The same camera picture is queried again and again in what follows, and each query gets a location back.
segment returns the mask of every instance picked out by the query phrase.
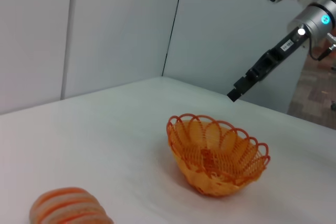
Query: orange basket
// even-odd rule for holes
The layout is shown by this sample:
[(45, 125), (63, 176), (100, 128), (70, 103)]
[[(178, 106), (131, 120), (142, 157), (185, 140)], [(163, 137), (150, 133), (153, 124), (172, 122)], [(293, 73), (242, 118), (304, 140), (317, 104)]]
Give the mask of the orange basket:
[(172, 116), (167, 134), (180, 170), (204, 195), (221, 197), (243, 189), (261, 176), (270, 161), (267, 144), (209, 116)]

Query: floor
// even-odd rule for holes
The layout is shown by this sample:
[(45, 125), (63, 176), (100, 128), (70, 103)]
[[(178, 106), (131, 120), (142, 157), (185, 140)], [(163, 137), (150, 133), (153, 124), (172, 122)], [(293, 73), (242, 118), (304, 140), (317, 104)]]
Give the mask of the floor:
[(336, 130), (336, 111), (330, 108), (336, 101), (333, 62), (333, 58), (323, 62), (307, 58), (287, 114)]

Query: orange striped object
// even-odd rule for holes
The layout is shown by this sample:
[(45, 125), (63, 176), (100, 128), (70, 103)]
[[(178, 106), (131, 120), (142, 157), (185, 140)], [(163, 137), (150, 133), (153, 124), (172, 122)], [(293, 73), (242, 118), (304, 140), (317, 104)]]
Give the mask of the orange striped object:
[(113, 224), (97, 199), (77, 187), (41, 195), (29, 213), (30, 224)]
[(270, 161), (267, 144), (209, 116), (172, 116), (167, 134), (181, 172), (204, 195), (221, 197), (241, 190), (256, 181)]

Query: white wall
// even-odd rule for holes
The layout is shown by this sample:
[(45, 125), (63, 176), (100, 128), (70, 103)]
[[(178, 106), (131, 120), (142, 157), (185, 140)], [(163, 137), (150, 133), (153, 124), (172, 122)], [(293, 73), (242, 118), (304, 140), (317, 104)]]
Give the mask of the white wall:
[(177, 0), (72, 0), (63, 96), (160, 76)]
[(60, 99), (69, 0), (0, 0), (0, 113)]
[[(227, 94), (300, 11), (290, 0), (180, 0), (164, 75)], [(299, 49), (243, 100), (287, 112), (306, 54)]]

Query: tabletop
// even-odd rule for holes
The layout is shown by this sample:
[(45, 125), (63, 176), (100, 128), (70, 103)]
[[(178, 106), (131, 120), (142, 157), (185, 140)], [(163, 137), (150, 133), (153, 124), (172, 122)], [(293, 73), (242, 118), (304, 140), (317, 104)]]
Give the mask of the tabletop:
[[(261, 178), (195, 192), (167, 144), (172, 115), (206, 114), (269, 145)], [(169, 78), (0, 116), (0, 223), (28, 223), (42, 193), (82, 187), (118, 223), (334, 223), (336, 131)]]

